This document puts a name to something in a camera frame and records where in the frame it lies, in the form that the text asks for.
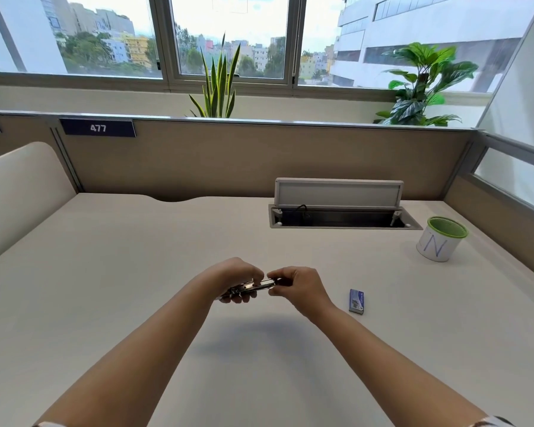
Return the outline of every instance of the window glass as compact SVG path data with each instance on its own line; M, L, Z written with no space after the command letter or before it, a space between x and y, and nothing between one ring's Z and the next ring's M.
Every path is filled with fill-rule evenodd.
M489 149L475 174L534 206L534 165Z
M385 53L420 42L478 66L447 91L491 93L533 17L534 0L307 0L301 50L320 63L300 84L386 89L404 78L385 71L417 69Z
M171 0L182 74L203 74L224 52L231 64L241 45L240 77L283 79L289 0Z
M0 0L0 71L162 78L147 0Z

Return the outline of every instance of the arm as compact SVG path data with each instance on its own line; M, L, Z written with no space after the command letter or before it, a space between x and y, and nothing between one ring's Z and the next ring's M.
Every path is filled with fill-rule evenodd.
M486 414L384 343L330 301L316 270L287 267L267 274L293 279L269 294L287 298L344 357L396 427L467 427Z
M197 275L81 376L38 423L49 421L66 427L146 426L214 299L231 286L261 279L261 270L239 258ZM231 301L248 302L249 295Z

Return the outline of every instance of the beige partition panel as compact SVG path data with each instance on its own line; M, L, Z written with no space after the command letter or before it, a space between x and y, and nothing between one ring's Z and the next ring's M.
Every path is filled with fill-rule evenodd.
M534 271L534 212L500 196L457 177L445 202Z
M277 177L403 180L439 199L470 130L135 121L137 138L63 136L86 192L273 197Z
M69 177L73 187L73 178L61 155L55 138L43 117L34 115L0 115L0 156L16 150L31 142L45 142L53 148Z

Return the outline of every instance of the hand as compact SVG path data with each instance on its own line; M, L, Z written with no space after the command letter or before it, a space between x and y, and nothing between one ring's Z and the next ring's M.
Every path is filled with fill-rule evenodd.
M293 280L292 286L274 286L269 295L284 297L310 320L325 309L335 307L330 301L318 272L313 268L288 266L267 273L269 278L286 277Z
M206 281L206 284L209 285L211 295L217 298L223 295L230 287L241 283L254 281L255 284L259 284L263 280L263 271L240 258L231 258L212 265L201 273L201 276ZM255 298L256 296L257 292L251 292L243 294L243 296L222 298L220 301L223 303L233 301L236 304L241 302L248 303L250 298Z

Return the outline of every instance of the sleeve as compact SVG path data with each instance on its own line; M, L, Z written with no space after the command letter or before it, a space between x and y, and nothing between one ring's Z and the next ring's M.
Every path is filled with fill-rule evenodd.
M514 424L503 417L486 417L485 419L474 423L470 427L514 427Z

